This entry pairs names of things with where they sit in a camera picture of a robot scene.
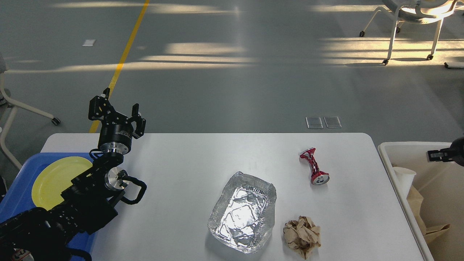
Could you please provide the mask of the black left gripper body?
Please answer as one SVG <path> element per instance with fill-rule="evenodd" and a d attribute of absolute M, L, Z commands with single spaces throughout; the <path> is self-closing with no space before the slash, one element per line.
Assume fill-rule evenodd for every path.
<path fill-rule="evenodd" d="M 129 118 L 122 115 L 103 117 L 98 140 L 98 149 L 102 152 L 127 154 L 131 151 L 134 127 Z"/>

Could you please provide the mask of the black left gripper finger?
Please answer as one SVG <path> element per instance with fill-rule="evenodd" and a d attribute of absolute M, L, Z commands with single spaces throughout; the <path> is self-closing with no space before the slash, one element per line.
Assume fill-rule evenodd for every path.
<path fill-rule="evenodd" d="M 139 112 L 139 104 L 134 104 L 132 106 L 132 114 L 128 119 L 128 124 L 135 123 L 133 127 L 132 137 L 135 139 L 141 138 L 145 133 L 146 119 L 144 119 Z"/>
<path fill-rule="evenodd" d="M 90 100 L 88 108 L 88 119 L 99 121 L 102 124 L 116 124 L 116 110 L 109 102 L 110 88 L 106 88 L 99 96 Z"/>

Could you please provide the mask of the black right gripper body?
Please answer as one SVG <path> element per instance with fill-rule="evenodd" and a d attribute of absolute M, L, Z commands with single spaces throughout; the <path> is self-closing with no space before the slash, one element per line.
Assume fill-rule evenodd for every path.
<path fill-rule="evenodd" d="M 449 158 L 460 166 L 464 166 L 464 137 L 458 138 L 451 143 Z"/>

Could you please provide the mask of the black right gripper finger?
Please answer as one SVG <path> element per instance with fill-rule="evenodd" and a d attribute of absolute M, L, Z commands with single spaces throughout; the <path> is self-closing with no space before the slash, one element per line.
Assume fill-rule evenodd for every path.
<path fill-rule="evenodd" d="M 453 159 L 449 155 L 451 152 L 450 148 L 444 148 L 441 150 L 428 150 L 427 158 L 428 162 L 452 162 Z"/>

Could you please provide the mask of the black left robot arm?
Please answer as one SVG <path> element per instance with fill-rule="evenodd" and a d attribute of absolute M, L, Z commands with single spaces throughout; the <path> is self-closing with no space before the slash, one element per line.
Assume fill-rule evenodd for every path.
<path fill-rule="evenodd" d="M 143 198 L 146 184 L 117 168 L 131 151 L 133 138 L 144 135 L 146 119 L 138 103 L 130 117 L 119 113 L 109 102 L 110 93 L 106 88 L 89 104 L 89 120 L 101 122 L 98 146 L 89 151 L 91 167 L 61 192 L 63 202 L 50 210 L 32 208 L 1 223 L 2 261 L 16 255 L 34 261 L 69 261 L 73 256 L 91 261 L 87 251 L 69 248 L 68 243 L 78 233 L 92 234 L 105 227 L 118 215 L 117 203 L 134 205 Z"/>

